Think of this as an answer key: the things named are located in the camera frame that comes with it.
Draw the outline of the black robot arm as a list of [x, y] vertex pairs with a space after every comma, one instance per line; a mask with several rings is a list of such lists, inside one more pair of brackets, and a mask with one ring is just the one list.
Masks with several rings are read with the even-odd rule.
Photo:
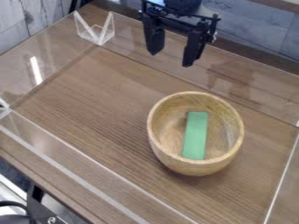
[[182, 65], [191, 67], [204, 47], [216, 40], [220, 15], [202, 0], [142, 0], [139, 11], [147, 51], [156, 55], [164, 49], [166, 31], [187, 36]]

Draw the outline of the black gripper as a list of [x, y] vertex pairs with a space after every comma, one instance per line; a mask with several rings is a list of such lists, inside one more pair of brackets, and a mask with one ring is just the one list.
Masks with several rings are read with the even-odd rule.
[[142, 0], [147, 51], [156, 55], [164, 49], [164, 28], [188, 32], [182, 65], [191, 67], [202, 56], [206, 43], [218, 35], [220, 14], [208, 9], [203, 0]]

